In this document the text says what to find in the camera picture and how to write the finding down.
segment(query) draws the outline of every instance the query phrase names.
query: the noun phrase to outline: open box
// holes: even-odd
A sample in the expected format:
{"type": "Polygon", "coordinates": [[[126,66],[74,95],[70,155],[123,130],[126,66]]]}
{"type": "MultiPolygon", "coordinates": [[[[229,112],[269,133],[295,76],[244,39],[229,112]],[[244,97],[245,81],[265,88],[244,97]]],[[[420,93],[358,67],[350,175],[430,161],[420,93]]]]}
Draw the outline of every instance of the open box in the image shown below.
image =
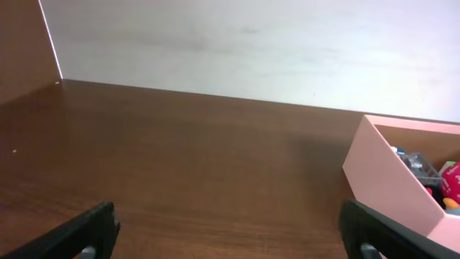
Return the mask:
{"type": "Polygon", "coordinates": [[[344,163],[358,201],[460,253],[460,216],[445,213],[390,146],[439,171],[460,161],[460,126],[365,115],[344,163]]]}

